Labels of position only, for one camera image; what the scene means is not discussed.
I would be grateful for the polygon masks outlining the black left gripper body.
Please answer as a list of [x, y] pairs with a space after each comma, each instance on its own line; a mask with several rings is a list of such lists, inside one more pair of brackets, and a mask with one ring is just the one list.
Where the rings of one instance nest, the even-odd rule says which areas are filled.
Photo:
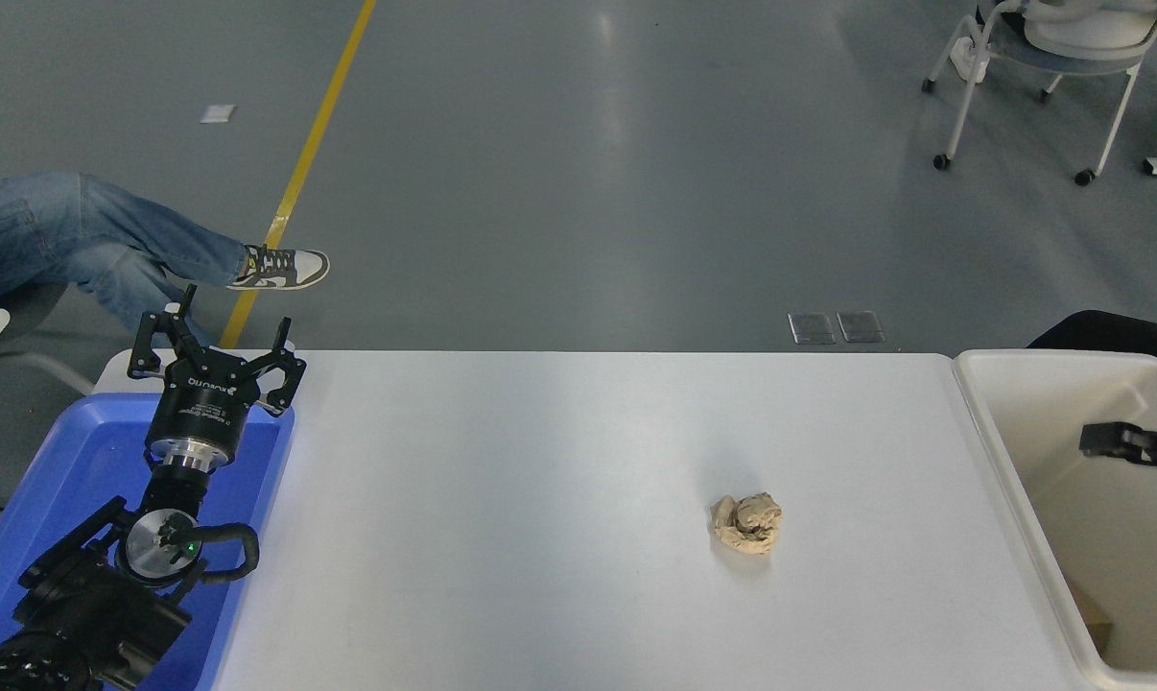
[[272, 370], [268, 358], [246, 360], [227, 351], [206, 348], [192, 360], [180, 354], [160, 366], [145, 359], [145, 376], [163, 380], [163, 394], [145, 438], [150, 453], [167, 453], [176, 443], [201, 443], [214, 453], [237, 450], [246, 416], [260, 398], [258, 378]]

